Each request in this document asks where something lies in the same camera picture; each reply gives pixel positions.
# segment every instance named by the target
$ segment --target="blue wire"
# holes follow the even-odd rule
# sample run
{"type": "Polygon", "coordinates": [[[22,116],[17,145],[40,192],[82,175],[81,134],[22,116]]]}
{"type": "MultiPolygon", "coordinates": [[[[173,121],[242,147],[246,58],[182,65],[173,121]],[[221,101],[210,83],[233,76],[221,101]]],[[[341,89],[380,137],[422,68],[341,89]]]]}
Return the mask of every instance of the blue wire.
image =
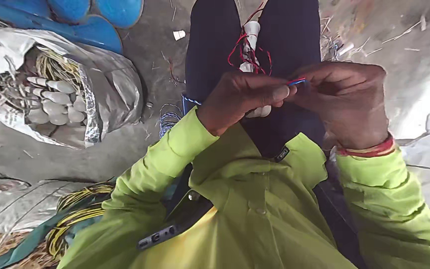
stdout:
{"type": "Polygon", "coordinates": [[[182,111],[180,110],[179,107],[177,107],[176,105],[172,105],[172,104],[164,104],[161,108],[160,108],[160,132],[159,132],[159,138],[162,138],[162,136],[164,136],[164,134],[166,132],[168,132],[170,129],[172,129],[173,126],[176,125],[177,122],[179,122],[182,118],[181,116],[177,115],[177,113],[175,112],[166,112],[162,115],[162,108],[164,106],[174,106],[178,109],[178,111],[180,112],[180,114],[182,114],[182,111]]]}
{"type": "Polygon", "coordinates": [[[305,81],[306,81],[306,79],[302,79],[302,80],[299,80],[299,81],[294,81],[294,82],[288,84],[288,86],[293,86],[293,85],[298,84],[298,83],[304,83],[305,81]]]}
{"type": "Polygon", "coordinates": [[[183,95],[183,94],[182,94],[182,99],[187,100],[187,101],[192,102],[192,103],[196,103],[196,104],[197,104],[197,105],[199,105],[199,106],[201,106],[201,105],[202,105],[202,103],[200,103],[199,101],[196,101],[196,100],[190,99],[190,98],[188,98],[187,96],[185,96],[185,95],[183,95]]]}

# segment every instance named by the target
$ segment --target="wrist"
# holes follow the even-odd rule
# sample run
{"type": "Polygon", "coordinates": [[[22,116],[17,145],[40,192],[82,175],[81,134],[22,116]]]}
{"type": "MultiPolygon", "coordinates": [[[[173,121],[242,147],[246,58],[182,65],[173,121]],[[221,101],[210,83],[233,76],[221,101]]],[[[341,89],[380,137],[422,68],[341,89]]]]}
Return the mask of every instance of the wrist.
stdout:
{"type": "Polygon", "coordinates": [[[363,134],[351,134],[338,137],[338,143],[348,149],[368,149],[379,145],[391,137],[387,130],[380,132],[364,132],[363,134]]]}
{"type": "Polygon", "coordinates": [[[390,133],[387,133],[387,138],[372,147],[364,149],[338,147],[338,154],[342,156],[358,156],[358,157],[377,157],[388,155],[396,149],[396,143],[390,133]]]}
{"type": "Polygon", "coordinates": [[[213,136],[221,136],[228,128],[217,126],[216,121],[213,120],[211,113],[206,112],[201,107],[195,111],[198,120],[205,127],[205,129],[213,136]]]}

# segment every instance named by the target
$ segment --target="shirt sleeve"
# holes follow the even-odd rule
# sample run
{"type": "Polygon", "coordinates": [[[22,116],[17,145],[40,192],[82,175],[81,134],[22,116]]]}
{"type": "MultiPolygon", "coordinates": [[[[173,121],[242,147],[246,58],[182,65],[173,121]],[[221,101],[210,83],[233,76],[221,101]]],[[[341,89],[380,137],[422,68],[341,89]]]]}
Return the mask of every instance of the shirt sleeve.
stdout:
{"type": "Polygon", "coordinates": [[[378,157],[336,157],[345,198],[370,268],[430,268],[430,209],[397,148],[378,157]]]}
{"type": "Polygon", "coordinates": [[[185,166],[218,137],[212,136],[192,109],[146,155],[116,182],[102,220],[77,234],[58,269],[95,268],[127,251],[137,254],[137,241],[163,224],[160,199],[185,166]]]}

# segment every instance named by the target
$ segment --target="lime green shirt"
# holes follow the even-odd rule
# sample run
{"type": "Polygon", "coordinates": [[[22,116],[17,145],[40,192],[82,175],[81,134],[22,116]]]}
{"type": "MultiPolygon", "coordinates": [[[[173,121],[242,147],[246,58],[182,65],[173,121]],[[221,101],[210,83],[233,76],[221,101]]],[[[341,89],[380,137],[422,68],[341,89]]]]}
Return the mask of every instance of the lime green shirt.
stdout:
{"type": "MultiPolygon", "coordinates": [[[[275,163],[240,125],[212,136],[195,109],[117,179],[103,219],[77,234],[59,269],[355,268],[338,252],[312,191],[327,177],[316,144],[299,134],[275,163]],[[183,234],[138,250],[163,225],[160,198],[189,162],[190,187],[214,208],[183,234]]],[[[430,268],[430,210],[399,150],[337,163],[367,265],[430,268]]]]}

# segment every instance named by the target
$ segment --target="hand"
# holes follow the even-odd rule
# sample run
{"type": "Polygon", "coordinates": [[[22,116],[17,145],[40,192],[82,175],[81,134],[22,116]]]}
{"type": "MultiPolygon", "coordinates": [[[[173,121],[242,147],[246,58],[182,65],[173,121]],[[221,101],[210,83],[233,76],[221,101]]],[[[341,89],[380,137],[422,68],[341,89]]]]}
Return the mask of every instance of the hand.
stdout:
{"type": "Polygon", "coordinates": [[[286,86],[287,82],[260,74],[225,73],[198,108],[198,119],[212,135],[220,136],[252,109],[281,107],[285,98],[296,93],[296,88],[286,86]]]}
{"type": "Polygon", "coordinates": [[[290,100],[317,112],[327,131],[349,149],[366,149],[388,136],[380,66],[324,62],[297,72],[310,87],[290,100]]]}

